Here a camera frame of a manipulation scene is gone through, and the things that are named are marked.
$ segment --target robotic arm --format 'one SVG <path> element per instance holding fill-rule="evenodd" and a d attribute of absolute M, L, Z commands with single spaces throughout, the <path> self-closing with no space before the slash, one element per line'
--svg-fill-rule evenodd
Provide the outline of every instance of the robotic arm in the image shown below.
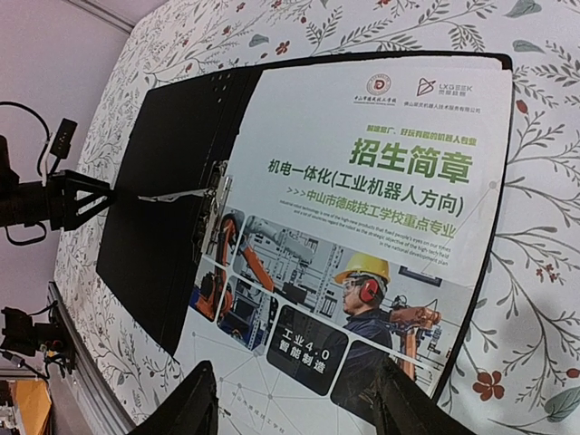
<path fill-rule="evenodd" d="M 395 298 L 390 322 L 396 326 L 396 334 L 401 338 L 402 352 L 417 358 L 418 341 L 423 331 L 430 331 L 441 321 L 441 313 L 425 306 L 407 306 L 399 297 Z M 415 379 L 415 364 L 401 361 L 400 367 L 411 379 Z"/>
<path fill-rule="evenodd" d="M 222 217 L 221 226 L 217 235 L 216 262 L 221 265 L 227 264 L 227 250 L 236 246 L 237 238 L 240 237 L 239 228 L 243 218 L 240 213 L 233 212 Z M 262 260 L 257 256 L 254 249 L 247 243 L 247 238 L 252 234 L 258 234 L 272 240 L 277 246 L 297 257 L 300 261 L 310 263 L 314 258 L 312 249 L 294 240 L 285 230 L 278 231 L 265 220 L 259 217 L 250 217 L 244 228 L 244 234 L 237 249 L 236 255 L 242 255 L 250 269 L 256 276 L 260 285 L 267 291 L 274 292 L 274 281 L 267 273 Z M 226 284 L 226 273 L 216 266 L 213 276 L 206 276 L 202 282 L 200 297 L 196 303 L 198 311 L 209 319 L 214 319 L 218 312 L 218 304 Z M 226 300 L 222 304 L 219 315 L 225 315 L 231 310 L 233 297 L 231 292 L 226 291 Z"/>

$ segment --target worker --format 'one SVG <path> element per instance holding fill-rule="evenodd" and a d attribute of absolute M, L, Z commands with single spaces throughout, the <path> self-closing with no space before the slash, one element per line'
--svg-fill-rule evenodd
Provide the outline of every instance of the worker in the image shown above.
<path fill-rule="evenodd" d="M 334 281 L 343 286 L 343 310 L 349 317 L 345 329 L 392 348 L 392 339 L 381 303 L 391 282 L 389 262 L 358 252 Z"/>
<path fill-rule="evenodd" d="M 343 310 L 349 315 L 344 328 L 391 349 L 389 314 L 380 308 L 387 284 L 391 282 L 389 262 L 356 253 L 334 280 L 343 286 Z M 367 343 L 354 342 L 334 387 L 333 402 L 364 420 L 372 421 L 368 391 L 385 357 L 385 352 Z"/>

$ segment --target floral tablecloth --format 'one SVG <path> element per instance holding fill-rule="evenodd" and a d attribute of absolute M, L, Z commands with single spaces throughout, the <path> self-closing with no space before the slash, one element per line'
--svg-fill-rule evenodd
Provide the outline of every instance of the floral tablecloth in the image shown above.
<path fill-rule="evenodd" d="M 79 171 L 114 182 L 148 89 L 239 65 L 356 51 L 509 54 L 517 104 L 488 275 L 440 406 L 477 433 L 580 433 L 580 0 L 171 0 L 142 20 Z M 139 422 L 191 368 L 95 272 L 106 213 L 61 237 L 55 278 Z"/>

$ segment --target pink wall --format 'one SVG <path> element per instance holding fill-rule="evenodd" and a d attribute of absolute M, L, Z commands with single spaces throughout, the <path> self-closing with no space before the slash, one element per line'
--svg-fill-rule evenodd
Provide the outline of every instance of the pink wall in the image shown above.
<path fill-rule="evenodd" d="M 71 156 L 61 166 L 74 168 L 128 35 L 61 0 L 2 0 L 1 7 L 0 101 L 31 106 L 51 131 L 63 117 L 77 121 Z M 37 180 L 35 164 L 44 138 L 40 124 L 17 109 L 1 107 L 0 134 L 8 138 L 12 167 L 21 181 Z M 42 308 L 58 233 L 28 247 L 11 246 L 0 233 L 0 307 Z M 14 231 L 13 237 L 21 235 Z"/>

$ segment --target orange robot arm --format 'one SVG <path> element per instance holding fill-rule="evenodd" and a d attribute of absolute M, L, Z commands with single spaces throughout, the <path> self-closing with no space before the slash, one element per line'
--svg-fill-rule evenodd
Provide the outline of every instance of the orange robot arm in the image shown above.
<path fill-rule="evenodd" d="M 237 224 L 233 217 L 224 216 L 220 234 L 218 236 L 218 245 L 216 249 L 216 262 L 225 266 L 227 264 L 227 247 L 233 246 L 237 237 Z M 226 286 L 226 271 L 216 266 L 211 292 L 208 295 L 200 294 L 196 303 L 196 308 L 208 319 L 214 320 L 219 310 L 219 315 L 225 315 L 232 308 L 233 296 L 226 290 L 224 302 L 219 309 L 219 301 Z"/>
<path fill-rule="evenodd" d="M 417 358 L 416 328 L 432 329 L 434 324 L 438 324 L 441 321 L 441 313 L 424 306 L 411 306 L 394 310 L 391 313 L 390 320 L 392 323 L 399 324 L 407 330 L 401 338 L 405 354 L 411 358 Z M 415 364 L 401 360 L 400 366 L 411 379 L 415 379 Z"/>
<path fill-rule="evenodd" d="M 247 265 L 250 266 L 254 275 L 256 275 L 257 280 L 260 284 L 268 291 L 273 293 L 274 292 L 274 281 L 264 269 L 264 265 L 262 265 L 262 261 L 257 257 L 256 252 L 250 245 L 247 245 L 244 250 L 242 251 L 242 255 L 247 261 Z"/>

